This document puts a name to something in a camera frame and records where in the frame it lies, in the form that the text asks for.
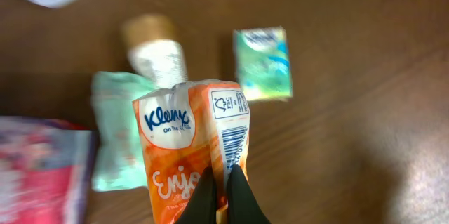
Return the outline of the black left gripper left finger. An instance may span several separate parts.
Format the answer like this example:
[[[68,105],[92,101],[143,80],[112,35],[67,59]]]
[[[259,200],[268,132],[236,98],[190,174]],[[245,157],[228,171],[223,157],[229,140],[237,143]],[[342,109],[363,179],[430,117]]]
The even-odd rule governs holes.
[[[216,224],[217,186],[213,169],[207,167],[175,224]]]

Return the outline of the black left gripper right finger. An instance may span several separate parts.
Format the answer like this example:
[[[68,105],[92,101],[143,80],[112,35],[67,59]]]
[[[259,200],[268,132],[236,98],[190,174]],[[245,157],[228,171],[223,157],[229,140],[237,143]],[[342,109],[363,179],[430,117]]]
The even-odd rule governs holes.
[[[248,184],[242,168],[235,164],[227,183],[229,224],[270,224]]]

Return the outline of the orange Kleenex tissue pack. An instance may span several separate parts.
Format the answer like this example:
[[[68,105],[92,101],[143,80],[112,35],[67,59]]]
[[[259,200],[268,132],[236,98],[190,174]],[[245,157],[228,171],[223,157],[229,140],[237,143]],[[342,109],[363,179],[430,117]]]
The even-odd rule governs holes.
[[[155,223],[174,223],[203,170],[217,183],[216,221],[227,223],[232,167],[246,168],[250,108],[238,83],[207,79],[133,101]]]

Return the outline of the mint green wipes pack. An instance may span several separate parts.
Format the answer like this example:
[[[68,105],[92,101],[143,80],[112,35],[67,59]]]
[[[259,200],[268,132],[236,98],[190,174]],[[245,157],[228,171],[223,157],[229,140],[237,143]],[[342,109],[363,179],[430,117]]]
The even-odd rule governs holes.
[[[93,76],[91,104],[101,140],[92,178],[95,191],[147,186],[133,101],[154,89],[153,82],[130,72]]]

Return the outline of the green Kleenex tissue pack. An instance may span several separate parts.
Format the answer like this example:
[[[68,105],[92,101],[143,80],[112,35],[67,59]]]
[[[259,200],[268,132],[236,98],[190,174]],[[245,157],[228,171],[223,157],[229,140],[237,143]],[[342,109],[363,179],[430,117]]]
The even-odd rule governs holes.
[[[235,30],[233,48],[236,78],[247,100],[292,98],[293,83],[284,28]]]

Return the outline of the red purple pad pack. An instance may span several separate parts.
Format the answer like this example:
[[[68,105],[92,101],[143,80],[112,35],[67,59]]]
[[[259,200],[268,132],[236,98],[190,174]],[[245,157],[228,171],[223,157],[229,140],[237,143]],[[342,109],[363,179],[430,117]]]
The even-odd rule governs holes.
[[[84,220],[95,133],[58,119],[1,117],[1,222]]]

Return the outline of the white tube gold cap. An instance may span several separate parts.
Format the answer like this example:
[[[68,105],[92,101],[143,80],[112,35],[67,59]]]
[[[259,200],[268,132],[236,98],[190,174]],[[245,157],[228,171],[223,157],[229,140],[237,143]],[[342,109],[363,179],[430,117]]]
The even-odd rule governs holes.
[[[121,32],[130,65],[138,74],[158,88],[172,88],[188,80],[185,55],[170,18],[140,15],[127,20]]]

